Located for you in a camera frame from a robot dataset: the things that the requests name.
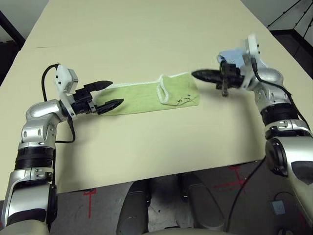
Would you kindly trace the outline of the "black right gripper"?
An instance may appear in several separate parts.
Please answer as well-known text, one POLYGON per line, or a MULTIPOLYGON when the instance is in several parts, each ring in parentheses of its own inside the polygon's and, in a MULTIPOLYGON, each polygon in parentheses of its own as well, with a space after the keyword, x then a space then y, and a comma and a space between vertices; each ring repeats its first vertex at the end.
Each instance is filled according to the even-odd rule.
POLYGON ((244 80, 240 69, 227 62, 220 62, 220 70, 196 70, 192 75, 198 80, 216 83, 216 89, 221 90, 223 97, 228 96, 228 89, 240 88, 244 80))

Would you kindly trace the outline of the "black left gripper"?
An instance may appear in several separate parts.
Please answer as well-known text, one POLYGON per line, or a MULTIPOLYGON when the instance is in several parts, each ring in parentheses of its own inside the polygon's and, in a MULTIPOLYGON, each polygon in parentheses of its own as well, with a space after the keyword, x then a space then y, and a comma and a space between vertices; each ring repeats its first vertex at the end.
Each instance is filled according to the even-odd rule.
POLYGON ((84 88, 76 90, 72 95, 74 98, 72 109, 74 110, 75 114, 78 115, 83 113, 89 114, 97 112, 98 115, 102 115, 122 104, 124 99, 110 100, 100 106, 94 105, 91 92, 103 90, 112 84, 113 82, 111 81, 102 80, 86 84, 84 85, 84 88))

